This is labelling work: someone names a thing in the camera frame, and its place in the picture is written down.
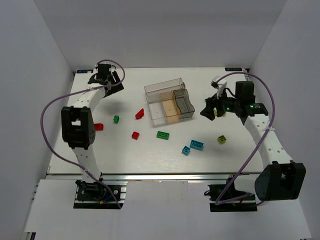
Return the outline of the small green number lego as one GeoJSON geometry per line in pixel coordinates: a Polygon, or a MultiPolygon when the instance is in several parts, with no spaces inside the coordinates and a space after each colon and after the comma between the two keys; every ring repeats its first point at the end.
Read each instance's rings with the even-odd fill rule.
{"type": "Polygon", "coordinates": [[[120,120],[120,117],[119,117],[118,115],[115,115],[115,116],[113,117],[113,122],[114,122],[115,124],[118,124],[118,123],[119,123],[119,120],[120,120]]]}

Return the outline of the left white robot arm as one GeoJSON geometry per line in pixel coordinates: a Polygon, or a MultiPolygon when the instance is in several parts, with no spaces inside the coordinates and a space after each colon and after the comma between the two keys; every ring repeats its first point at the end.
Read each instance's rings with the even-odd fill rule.
{"type": "Polygon", "coordinates": [[[87,82],[88,91],[61,110],[62,139],[82,166],[81,180],[87,184],[94,184],[102,178],[93,150],[96,130],[92,113],[102,99],[124,89],[115,65],[115,62],[99,61],[95,65],[96,73],[87,82]]]}

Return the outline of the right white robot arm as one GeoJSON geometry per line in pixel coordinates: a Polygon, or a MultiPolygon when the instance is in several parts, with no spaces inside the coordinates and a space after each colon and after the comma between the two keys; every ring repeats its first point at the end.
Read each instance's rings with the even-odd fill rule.
{"type": "Polygon", "coordinates": [[[254,83],[238,81],[235,96],[226,93],[226,80],[213,81],[217,93],[206,100],[201,115],[210,119],[222,117],[226,112],[234,113],[250,133],[256,144],[254,153],[259,153],[263,171],[260,174],[243,175],[240,169],[216,198],[217,205],[226,201],[223,196],[230,188],[243,192],[244,197],[255,195],[260,201],[296,200],[306,175],[303,163],[295,162],[284,150],[271,125],[273,115],[269,115],[263,103],[257,103],[254,83]]]}

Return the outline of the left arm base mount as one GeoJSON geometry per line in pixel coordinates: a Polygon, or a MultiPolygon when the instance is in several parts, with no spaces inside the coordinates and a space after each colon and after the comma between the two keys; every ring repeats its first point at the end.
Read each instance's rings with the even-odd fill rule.
{"type": "Polygon", "coordinates": [[[100,183],[86,183],[76,180],[76,192],[73,203],[74,209],[94,209],[94,210],[119,210],[125,200],[123,185],[109,185],[108,188],[100,183]]]}

